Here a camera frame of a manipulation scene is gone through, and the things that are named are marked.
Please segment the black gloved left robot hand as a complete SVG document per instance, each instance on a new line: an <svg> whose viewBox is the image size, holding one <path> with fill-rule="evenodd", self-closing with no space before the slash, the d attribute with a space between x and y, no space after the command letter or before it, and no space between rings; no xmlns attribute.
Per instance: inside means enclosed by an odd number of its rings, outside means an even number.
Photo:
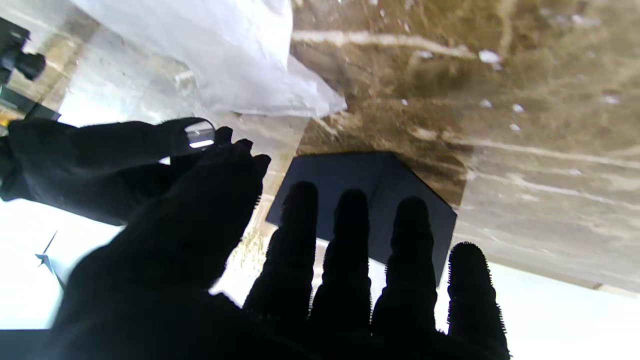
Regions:
<svg viewBox="0 0 640 360"><path fill-rule="evenodd" d="M508 360L501 309L483 252L449 257L448 332L428 207L397 207L386 285L371 305L366 194L344 191L313 292L318 191L290 187L281 223L242 306L211 294L249 225L270 163L245 139L205 157L108 244L71 271L34 360Z"/></svg>

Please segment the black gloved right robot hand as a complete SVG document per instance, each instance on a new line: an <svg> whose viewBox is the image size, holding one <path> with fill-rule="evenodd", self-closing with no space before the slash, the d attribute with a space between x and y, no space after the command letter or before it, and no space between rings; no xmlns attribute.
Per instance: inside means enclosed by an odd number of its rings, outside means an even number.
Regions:
<svg viewBox="0 0 640 360"><path fill-rule="evenodd" d="M1 199L23 199L123 226L164 196L203 158L187 129L199 117L158 124L121 121L77 127L17 120L1 138Z"/></svg>

